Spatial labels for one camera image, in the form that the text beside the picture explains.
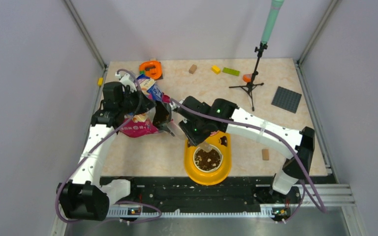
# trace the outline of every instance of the wooden block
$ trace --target wooden block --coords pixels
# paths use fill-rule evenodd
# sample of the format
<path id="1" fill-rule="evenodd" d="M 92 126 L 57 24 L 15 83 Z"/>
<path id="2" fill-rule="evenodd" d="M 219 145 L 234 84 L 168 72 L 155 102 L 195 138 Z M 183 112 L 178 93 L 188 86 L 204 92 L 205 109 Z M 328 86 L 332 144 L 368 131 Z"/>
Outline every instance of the wooden block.
<path id="1" fill-rule="evenodd" d="M 190 67 L 190 69 L 189 69 L 189 73 L 190 73 L 190 74 L 195 73 L 195 71 L 196 71 L 197 68 L 198 68 L 198 67 L 197 67 L 196 65 L 192 65 L 192 66 Z"/>
<path id="2" fill-rule="evenodd" d="M 269 160 L 269 149 L 262 149 L 261 150 L 261 156 L 263 158 L 263 161 Z"/>

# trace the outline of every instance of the beige table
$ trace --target beige table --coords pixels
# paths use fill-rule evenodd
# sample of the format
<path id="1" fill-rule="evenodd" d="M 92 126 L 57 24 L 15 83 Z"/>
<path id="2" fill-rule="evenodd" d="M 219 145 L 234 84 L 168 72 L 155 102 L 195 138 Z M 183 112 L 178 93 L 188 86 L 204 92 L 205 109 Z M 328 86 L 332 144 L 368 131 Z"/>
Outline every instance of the beige table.
<path id="1" fill-rule="evenodd" d="M 302 96 L 297 112 L 291 113 L 271 105 L 278 86 L 302 94 L 292 59 L 262 59 L 253 92 L 255 111 L 251 111 L 250 98 L 240 88 L 228 86 L 245 84 L 243 74 L 252 73 L 256 59 L 214 59 L 214 60 L 161 60 L 163 80 L 158 81 L 160 89 L 177 100 L 191 95 L 199 101 L 212 104 L 216 98 L 232 101 L 255 116 L 288 128 L 301 130 L 313 127 L 309 111 Z M 142 61 L 111 62 L 106 81 L 115 81 L 115 72 L 124 68 L 138 74 Z M 188 70 L 197 65 L 194 74 Z M 217 65 L 241 71 L 240 76 L 211 70 Z M 113 142 L 105 162 L 103 176 L 187 176 L 183 165 L 185 142 L 166 133 L 129 138 L 119 134 Z M 270 150 L 270 160 L 263 161 L 261 150 L 265 146 L 241 136 L 231 136 L 232 169 L 230 176 L 272 176 L 282 166 L 284 157 Z M 326 176 L 327 171 L 318 142 L 315 143 L 314 158 L 310 174 Z"/>

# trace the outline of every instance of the gray wall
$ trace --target gray wall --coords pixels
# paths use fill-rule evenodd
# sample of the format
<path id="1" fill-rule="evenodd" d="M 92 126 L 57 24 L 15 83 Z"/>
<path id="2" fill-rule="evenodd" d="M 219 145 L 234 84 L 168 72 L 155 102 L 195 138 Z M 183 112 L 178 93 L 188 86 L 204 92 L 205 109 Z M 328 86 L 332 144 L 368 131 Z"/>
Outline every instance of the gray wall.
<path id="1" fill-rule="evenodd" d="M 287 0 L 267 58 L 299 58 L 330 0 Z M 254 58 L 271 0 L 73 0 L 106 61 Z"/>
<path id="2" fill-rule="evenodd" d="M 100 75 L 61 0 L 0 0 L 0 235 L 49 235 Z"/>
<path id="3" fill-rule="evenodd" d="M 378 1 L 342 1 L 304 65 L 337 175 L 378 235 Z"/>

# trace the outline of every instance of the black tripod legs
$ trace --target black tripod legs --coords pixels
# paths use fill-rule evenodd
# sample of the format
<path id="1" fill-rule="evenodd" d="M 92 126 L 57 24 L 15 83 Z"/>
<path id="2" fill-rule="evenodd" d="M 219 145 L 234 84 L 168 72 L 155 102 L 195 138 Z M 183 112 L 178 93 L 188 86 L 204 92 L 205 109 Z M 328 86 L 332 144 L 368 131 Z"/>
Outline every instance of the black tripod legs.
<path id="1" fill-rule="evenodd" d="M 260 83 L 260 84 L 252 84 L 250 82 L 248 82 L 246 85 L 240 85 L 240 86 L 230 86 L 229 88 L 230 89 L 233 89 L 233 88 L 242 88 L 244 90 L 244 92 L 247 93 L 247 95 L 250 97 L 250 99 L 252 100 L 252 110 L 254 111 L 254 102 L 253 102 L 253 89 L 255 89 L 255 87 L 257 86 L 262 86 L 264 85 L 264 83 Z"/>

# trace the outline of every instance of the yellow bowl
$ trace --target yellow bowl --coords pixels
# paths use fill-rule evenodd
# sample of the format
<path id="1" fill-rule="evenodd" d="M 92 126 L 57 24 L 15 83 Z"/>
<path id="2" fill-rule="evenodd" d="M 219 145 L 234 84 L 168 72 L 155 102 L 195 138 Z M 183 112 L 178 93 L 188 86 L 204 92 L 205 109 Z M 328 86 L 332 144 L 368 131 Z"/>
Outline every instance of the yellow bowl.
<path id="1" fill-rule="evenodd" d="M 195 182 L 202 185 L 214 185 L 221 183 L 231 170 L 231 138 L 229 134 L 218 132 L 210 136 L 206 142 L 217 148 L 222 154 L 221 165 L 213 172 L 204 172 L 197 168 L 193 161 L 193 155 L 198 147 L 188 147 L 189 141 L 185 143 L 185 170 L 188 176 Z"/>

